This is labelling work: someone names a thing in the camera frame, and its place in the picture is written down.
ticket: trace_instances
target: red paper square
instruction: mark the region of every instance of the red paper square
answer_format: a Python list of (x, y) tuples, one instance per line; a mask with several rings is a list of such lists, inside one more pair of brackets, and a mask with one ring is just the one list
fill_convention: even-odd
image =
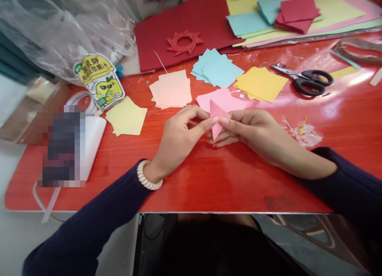
[(277, 16), (275, 21), (275, 27), (281, 28), (287, 31), (293, 31), (300, 34), (306, 34), (313, 23), (313, 19), (310, 20), (301, 20), (295, 22), (287, 22), (285, 23), (283, 12)]
[(314, 0), (286, 0), (281, 2), (284, 23), (314, 19), (320, 15)]
[[(153, 51), (167, 67), (199, 56), (206, 49), (220, 49), (241, 42), (226, 19), (229, 14), (226, 0), (189, 0), (137, 23), (135, 36), (141, 71), (162, 68)], [(172, 38), (175, 31), (187, 29), (200, 32), (199, 37), (204, 43), (198, 44), (191, 54), (175, 56), (167, 50), (167, 38)]]

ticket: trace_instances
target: navy blue sleeve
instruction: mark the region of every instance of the navy blue sleeve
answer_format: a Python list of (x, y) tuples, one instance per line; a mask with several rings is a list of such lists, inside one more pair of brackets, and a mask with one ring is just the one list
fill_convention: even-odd
[(312, 152), (334, 162), (338, 169), (320, 180), (299, 181), (362, 234), (382, 244), (382, 181), (328, 147)]
[(110, 235), (135, 216), (152, 192), (138, 180), (141, 161), (35, 248), (24, 262), (23, 275), (93, 276)]

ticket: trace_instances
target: black scissors handle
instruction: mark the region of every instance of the black scissors handle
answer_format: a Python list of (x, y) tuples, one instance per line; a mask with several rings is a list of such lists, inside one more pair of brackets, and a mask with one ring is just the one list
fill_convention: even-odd
[[(301, 72), (301, 75), (325, 87), (333, 84), (333, 81), (334, 81), (333, 77), (329, 73), (325, 71), (321, 71), (321, 70), (308, 70), (308, 71)], [(326, 78), (327, 81), (325, 82), (317, 76), (323, 76)]]
[[(306, 95), (306, 96), (315, 97), (315, 96), (319, 96), (319, 95), (322, 95), (323, 93), (325, 93), (325, 85), (321, 85), (318, 82), (306, 80), (303, 78), (294, 79), (293, 80), (293, 86), (297, 92), (299, 92), (303, 95)], [(314, 89), (316, 92), (307, 91), (306, 89), (304, 89), (304, 87), (307, 87), (309, 89)]]

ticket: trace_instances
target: white beaded bracelet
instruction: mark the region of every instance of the white beaded bracelet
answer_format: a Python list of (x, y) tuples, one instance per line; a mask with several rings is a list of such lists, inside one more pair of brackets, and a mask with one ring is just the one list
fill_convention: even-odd
[(163, 180), (160, 180), (160, 182), (158, 182), (157, 184), (153, 184), (152, 182), (149, 182), (147, 178), (145, 178), (145, 176), (143, 175), (143, 167), (149, 162), (150, 161), (148, 160), (141, 161), (140, 164), (138, 164), (138, 168), (136, 169), (136, 172), (138, 174), (139, 182), (143, 184), (144, 187), (150, 190), (157, 190), (162, 186)]

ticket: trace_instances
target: red paper star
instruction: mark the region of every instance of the red paper star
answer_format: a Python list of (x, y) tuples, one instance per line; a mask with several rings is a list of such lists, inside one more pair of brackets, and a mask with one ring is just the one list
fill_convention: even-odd
[[(191, 54), (197, 44), (204, 43), (204, 41), (200, 39), (199, 35), (200, 35), (200, 32), (192, 33), (186, 30), (182, 33), (178, 33), (175, 31), (174, 37), (172, 37), (172, 39), (167, 38), (168, 43), (171, 45), (171, 47), (168, 47), (167, 50), (176, 52), (175, 56), (185, 52), (188, 52), (189, 54)], [(183, 37), (191, 39), (191, 43), (187, 46), (181, 47), (178, 45), (178, 40)]]

